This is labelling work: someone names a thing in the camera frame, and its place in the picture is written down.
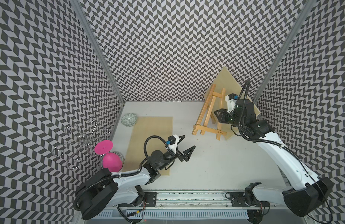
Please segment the wooden easel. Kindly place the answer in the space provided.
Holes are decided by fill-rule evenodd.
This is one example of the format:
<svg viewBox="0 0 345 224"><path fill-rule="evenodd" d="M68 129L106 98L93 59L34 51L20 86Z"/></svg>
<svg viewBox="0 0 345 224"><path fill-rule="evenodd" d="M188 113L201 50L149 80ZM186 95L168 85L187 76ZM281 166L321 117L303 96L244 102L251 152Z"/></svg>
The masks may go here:
<svg viewBox="0 0 345 224"><path fill-rule="evenodd" d="M200 135L204 135L206 132L209 132L215 134L216 139L220 141L221 137L225 136L227 133L222 130L222 124L219 121L217 121L217 118L213 113L213 109L217 99L220 99L218 110L224 109L226 89L223 88L221 92L217 92L215 91L215 89L216 84L212 84L212 86L207 92L207 97L197 118L197 121L193 126L192 135L197 135L198 131L200 131ZM217 124L217 128L208 127L208 123L210 120L213 124Z"/></svg>

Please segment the plywood board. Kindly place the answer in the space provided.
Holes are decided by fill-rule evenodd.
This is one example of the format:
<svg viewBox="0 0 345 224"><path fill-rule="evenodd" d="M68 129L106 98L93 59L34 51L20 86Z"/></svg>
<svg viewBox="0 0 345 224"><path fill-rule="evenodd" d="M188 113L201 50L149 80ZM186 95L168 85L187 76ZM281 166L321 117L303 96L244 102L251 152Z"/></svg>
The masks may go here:
<svg viewBox="0 0 345 224"><path fill-rule="evenodd" d="M159 136L163 140L153 138L148 141L146 152L148 155L155 150L167 152L165 142L173 135L173 117L138 117L137 123L133 126L129 145L123 165L123 172L139 168L139 164L145 159L144 143L150 136Z"/></svg>
<svg viewBox="0 0 345 224"><path fill-rule="evenodd" d="M214 92L217 92L219 94L221 94L222 89L225 88L225 96L232 94L232 93L239 95L241 90L242 90L241 85L237 82L237 80L233 77L233 75L228 71L228 69L226 67L222 68L222 70L219 72L217 77L214 79L214 81L212 82L212 84L210 85L208 90L205 92L205 94L204 94L205 99L207 99L208 94L209 94L210 89L212 88L213 84L215 84ZM220 103L221 103L221 98L216 97L215 104L214 104L214 107L212 108L212 112L211 112L212 116L214 117L214 119L216 119L216 121L217 121L217 118L214 114L214 111L221 109ZM223 102L223 109L227 109L227 102L225 100ZM256 116L259 116L261 114L261 111L256 107L256 105L254 106L254 112L255 112ZM235 135L233 133L233 131L231 131L230 125L228 125L228 124L222 124L221 130L227 133L226 135L223 136L226 141L228 141L228 139L230 139L231 137L233 137Z"/></svg>

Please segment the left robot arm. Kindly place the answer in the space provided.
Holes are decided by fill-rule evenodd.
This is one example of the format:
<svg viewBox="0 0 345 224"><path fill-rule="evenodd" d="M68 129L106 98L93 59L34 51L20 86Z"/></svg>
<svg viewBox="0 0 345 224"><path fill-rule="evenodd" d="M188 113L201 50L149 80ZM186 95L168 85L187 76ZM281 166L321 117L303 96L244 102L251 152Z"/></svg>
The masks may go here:
<svg viewBox="0 0 345 224"><path fill-rule="evenodd" d="M162 141L167 151L163 153L155 150L149 155L147 145L151 139ZM90 220L106 206L144 205L147 199L142 186L155 182L161 176L160 171L168 170L176 159L185 162L190 160L196 147L181 152L178 145L184 139L184 135L172 135L166 141L157 135L148 137L143 145L145 158L138 169L119 173L107 168L98 171L76 190L73 208L81 212L84 220Z"/></svg>

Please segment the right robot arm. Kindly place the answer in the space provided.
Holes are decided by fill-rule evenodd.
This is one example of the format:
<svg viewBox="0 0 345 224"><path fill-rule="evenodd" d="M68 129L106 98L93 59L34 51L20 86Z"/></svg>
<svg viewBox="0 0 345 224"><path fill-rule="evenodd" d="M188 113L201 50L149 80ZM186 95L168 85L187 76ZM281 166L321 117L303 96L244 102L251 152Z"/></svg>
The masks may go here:
<svg viewBox="0 0 345 224"><path fill-rule="evenodd" d="M333 182L327 177L319 177L308 168L299 157L280 139L266 120L256 118L254 105L250 100L230 100L234 109L219 109L214 112L219 123L237 128L239 135L260 146L276 163L290 183L289 188L278 188L251 183L244 190L245 204L251 207L261 202L285 205L299 217L309 215L319 206L328 203Z"/></svg>

